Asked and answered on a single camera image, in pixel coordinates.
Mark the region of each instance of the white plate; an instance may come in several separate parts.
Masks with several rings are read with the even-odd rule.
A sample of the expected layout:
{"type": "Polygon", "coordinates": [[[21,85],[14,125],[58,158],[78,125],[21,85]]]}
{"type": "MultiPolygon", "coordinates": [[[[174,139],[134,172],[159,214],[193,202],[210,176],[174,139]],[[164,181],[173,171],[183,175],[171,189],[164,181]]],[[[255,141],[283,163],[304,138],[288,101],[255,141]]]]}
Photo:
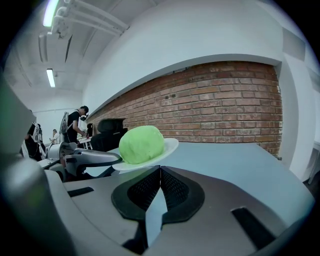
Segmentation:
{"type": "Polygon", "coordinates": [[[167,156],[171,155],[178,147],[179,141],[175,138],[165,138],[164,139],[164,151],[161,155],[155,157],[154,159],[151,159],[147,162],[138,163],[138,164],[130,164],[126,163],[124,161],[120,163],[116,163],[112,165],[112,167],[116,171],[120,172],[129,172],[129,171],[135,171],[138,169],[141,169],[146,166],[154,166],[155,163],[159,162],[162,159],[165,159],[167,156]]]}

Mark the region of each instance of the ceiling light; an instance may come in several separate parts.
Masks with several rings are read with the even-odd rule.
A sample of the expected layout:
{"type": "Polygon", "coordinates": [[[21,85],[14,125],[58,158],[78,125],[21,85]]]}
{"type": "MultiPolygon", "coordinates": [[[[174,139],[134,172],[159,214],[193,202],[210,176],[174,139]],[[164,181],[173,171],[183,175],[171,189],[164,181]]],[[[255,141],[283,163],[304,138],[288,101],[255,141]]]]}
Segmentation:
{"type": "Polygon", "coordinates": [[[52,26],[52,20],[54,18],[55,12],[56,12],[58,2],[59,2],[59,0],[49,0],[49,3],[45,9],[44,19],[43,19],[43,25],[45,27],[52,26]]]}
{"type": "Polygon", "coordinates": [[[50,68],[50,69],[47,69],[46,70],[46,74],[48,75],[48,79],[49,79],[49,83],[50,83],[50,86],[52,88],[56,87],[56,84],[55,84],[55,80],[54,80],[54,72],[53,70],[50,68]]]}

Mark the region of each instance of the black cap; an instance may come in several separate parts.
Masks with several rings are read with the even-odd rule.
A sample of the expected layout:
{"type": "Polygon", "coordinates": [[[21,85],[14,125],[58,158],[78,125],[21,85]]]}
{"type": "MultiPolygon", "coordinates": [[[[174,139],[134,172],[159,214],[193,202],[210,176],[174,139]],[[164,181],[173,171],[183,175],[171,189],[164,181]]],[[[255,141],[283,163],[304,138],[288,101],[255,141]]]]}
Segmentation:
{"type": "Polygon", "coordinates": [[[84,109],[85,113],[89,112],[89,108],[87,106],[82,106],[80,107],[80,109],[84,109]]]}

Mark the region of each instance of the floor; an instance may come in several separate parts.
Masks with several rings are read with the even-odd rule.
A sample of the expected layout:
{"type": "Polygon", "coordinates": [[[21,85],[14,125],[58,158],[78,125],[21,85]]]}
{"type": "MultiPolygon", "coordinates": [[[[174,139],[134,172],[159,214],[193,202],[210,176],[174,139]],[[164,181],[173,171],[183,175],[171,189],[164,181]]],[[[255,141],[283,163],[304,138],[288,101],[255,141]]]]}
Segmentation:
{"type": "Polygon", "coordinates": [[[310,185],[308,184],[308,180],[306,180],[303,184],[307,187],[313,197],[317,198],[320,192],[320,171],[318,171],[318,173],[314,176],[310,185]]]}

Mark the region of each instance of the brick wall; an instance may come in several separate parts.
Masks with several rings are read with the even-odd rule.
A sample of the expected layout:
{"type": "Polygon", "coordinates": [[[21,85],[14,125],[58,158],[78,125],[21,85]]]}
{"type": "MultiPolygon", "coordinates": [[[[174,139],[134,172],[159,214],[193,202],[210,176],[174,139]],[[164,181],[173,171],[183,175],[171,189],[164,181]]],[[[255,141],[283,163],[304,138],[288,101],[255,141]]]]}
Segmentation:
{"type": "Polygon", "coordinates": [[[180,142],[258,143],[277,155],[282,102],[272,66],[213,62],[150,80],[116,98],[87,123],[126,118],[124,126],[156,126],[180,142]]]}

